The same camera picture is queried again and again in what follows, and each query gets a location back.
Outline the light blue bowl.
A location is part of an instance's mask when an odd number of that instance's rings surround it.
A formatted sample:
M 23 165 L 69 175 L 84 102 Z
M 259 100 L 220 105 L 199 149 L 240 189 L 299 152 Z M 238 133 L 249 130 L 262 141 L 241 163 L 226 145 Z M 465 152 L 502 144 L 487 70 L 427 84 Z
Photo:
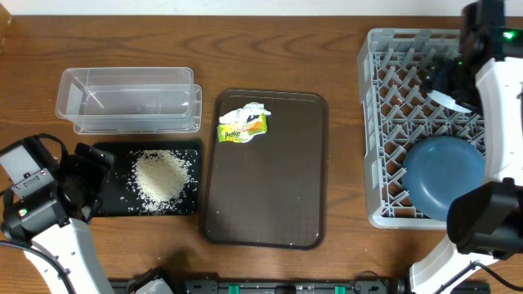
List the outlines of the light blue bowl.
M 453 110 L 455 112 L 469 114 L 472 110 L 465 102 L 459 98 L 454 98 L 450 95 L 447 95 L 443 92 L 437 90 L 431 90 L 427 92 L 429 98 L 434 100 L 439 105 L 444 106 L 447 109 Z

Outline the dark blue plate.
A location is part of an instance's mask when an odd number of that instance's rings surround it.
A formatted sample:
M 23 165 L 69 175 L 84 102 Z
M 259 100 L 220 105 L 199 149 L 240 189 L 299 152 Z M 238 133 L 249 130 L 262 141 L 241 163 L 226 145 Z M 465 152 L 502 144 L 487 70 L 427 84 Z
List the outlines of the dark blue plate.
M 424 216 L 446 221 L 452 202 L 481 186 L 485 159 L 465 140 L 435 136 L 418 142 L 403 162 L 401 181 Z

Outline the yellow snack wrapper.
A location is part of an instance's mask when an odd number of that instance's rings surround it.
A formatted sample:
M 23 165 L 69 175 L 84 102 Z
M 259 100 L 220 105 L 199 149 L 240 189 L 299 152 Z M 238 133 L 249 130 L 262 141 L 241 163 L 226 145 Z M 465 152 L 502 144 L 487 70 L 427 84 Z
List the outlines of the yellow snack wrapper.
M 220 124 L 217 127 L 219 142 L 247 143 L 254 136 L 265 134 L 268 126 L 266 115 L 261 114 L 249 122 Z

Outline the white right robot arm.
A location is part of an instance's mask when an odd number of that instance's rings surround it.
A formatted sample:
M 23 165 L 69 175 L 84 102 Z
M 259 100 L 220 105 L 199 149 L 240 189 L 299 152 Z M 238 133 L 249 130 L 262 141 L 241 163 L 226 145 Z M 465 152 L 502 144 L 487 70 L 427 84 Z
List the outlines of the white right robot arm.
M 462 17 L 458 57 L 435 62 L 422 87 L 483 116 L 485 177 L 452 202 L 444 239 L 409 269 L 409 293 L 450 293 L 478 269 L 520 290 L 490 265 L 522 252 L 522 31 L 506 25 L 503 1 L 473 2 Z

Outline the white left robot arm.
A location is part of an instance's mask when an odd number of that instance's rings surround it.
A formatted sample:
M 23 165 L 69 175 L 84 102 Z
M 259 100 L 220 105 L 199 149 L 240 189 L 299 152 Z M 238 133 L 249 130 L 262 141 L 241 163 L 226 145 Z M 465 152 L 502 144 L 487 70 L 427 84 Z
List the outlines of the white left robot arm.
M 58 138 L 40 133 L 1 151 L 11 181 L 1 192 L 1 244 L 23 251 L 53 293 L 171 293 L 160 268 L 111 281 L 99 262 L 89 224 L 102 204 L 113 154 L 84 143 L 70 153 L 61 144 L 55 158 L 44 140 Z

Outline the grey dishwasher rack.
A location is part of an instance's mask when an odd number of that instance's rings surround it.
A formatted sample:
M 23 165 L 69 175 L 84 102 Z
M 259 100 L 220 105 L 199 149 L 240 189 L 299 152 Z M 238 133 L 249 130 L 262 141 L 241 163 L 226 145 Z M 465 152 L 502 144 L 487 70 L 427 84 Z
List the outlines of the grey dishwasher rack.
M 453 136 L 485 152 L 484 121 L 438 105 L 421 89 L 430 63 L 458 53 L 456 29 L 371 29 L 357 56 L 366 151 L 367 216 L 378 229 L 443 230 L 421 213 L 402 185 L 411 147 L 432 136 Z

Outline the black plastic tray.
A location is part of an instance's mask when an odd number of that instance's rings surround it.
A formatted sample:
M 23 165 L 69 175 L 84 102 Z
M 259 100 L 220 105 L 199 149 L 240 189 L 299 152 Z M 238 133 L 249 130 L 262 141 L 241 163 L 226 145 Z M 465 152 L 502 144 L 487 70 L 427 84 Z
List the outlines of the black plastic tray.
M 140 214 L 137 211 L 139 202 L 135 199 L 135 194 L 126 189 L 126 179 L 131 171 L 132 157 L 131 151 L 146 149 L 165 149 L 175 151 L 187 151 L 196 160 L 195 175 L 199 181 L 201 174 L 201 148 L 197 141 L 124 141 L 124 142 L 99 142 L 95 147 L 112 153 L 115 156 L 114 169 L 108 175 L 107 181 L 101 191 L 102 205 L 97 212 L 98 216 L 157 216 Z M 198 192 L 196 206 L 191 214 L 181 214 L 170 212 L 161 216 L 188 216 L 197 211 Z

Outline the clear plastic bin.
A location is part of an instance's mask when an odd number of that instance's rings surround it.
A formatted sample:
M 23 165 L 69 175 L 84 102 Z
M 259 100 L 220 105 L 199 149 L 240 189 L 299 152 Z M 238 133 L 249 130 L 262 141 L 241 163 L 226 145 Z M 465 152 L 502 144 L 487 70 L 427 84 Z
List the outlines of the clear plastic bin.
M 194 103 L 194 73 L 188 67 L 71 68 L 61 76 L 56 115 L 70 121 L 180 117 Z

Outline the pile of rice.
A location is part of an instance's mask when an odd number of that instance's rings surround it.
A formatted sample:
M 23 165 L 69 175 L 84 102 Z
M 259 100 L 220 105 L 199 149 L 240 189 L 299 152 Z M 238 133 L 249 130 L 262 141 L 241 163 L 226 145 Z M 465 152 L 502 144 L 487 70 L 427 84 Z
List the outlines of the pile of rice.
M 187 151 L 146 149 L 131 151 L 131 171 L 126 189 L 135 194 L 140 214 L 191 214 L 196 206 L 199 181 L 196 160 Z

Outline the crumpled white tissue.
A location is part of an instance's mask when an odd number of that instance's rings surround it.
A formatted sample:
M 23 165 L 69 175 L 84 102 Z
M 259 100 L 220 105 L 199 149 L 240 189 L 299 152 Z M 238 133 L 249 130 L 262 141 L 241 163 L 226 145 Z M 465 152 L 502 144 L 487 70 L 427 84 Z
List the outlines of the crumpled white tissue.
M 250 102 L 242 108 L 231 110 L 229 113 L 219 117 L 219 123 L 248 123 L 250 120 L 254 119 L 255 117 L 259 117 L 262 114 L 269 116 L 271 115 L 271 111 L 265 109 L 264 104 Z

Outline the brown serving tray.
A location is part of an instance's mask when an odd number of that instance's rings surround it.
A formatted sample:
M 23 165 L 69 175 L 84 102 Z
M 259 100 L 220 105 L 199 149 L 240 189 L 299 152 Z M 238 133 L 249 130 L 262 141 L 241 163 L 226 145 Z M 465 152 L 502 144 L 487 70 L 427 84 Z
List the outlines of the brown serving tray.
M 199 230 L 210 243 L 311 250 L 325 236 L 329 107 L 306 92 L 229 89 L 214 116 L 258 102 L 268 131 L 247 143 L 209 141 Z

